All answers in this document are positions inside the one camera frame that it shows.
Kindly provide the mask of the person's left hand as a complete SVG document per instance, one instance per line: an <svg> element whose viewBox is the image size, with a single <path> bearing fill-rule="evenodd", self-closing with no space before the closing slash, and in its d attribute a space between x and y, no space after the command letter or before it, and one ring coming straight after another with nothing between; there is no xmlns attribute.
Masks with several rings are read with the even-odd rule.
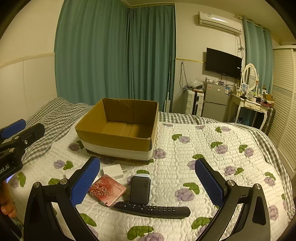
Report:
<svg viewBox="0 0 296 241"><path fill-rule="evenodd" d="M9 192L8 185L5 181L1 183L0 189L1 212L9 218L16 216L16 208Z"/></svg>

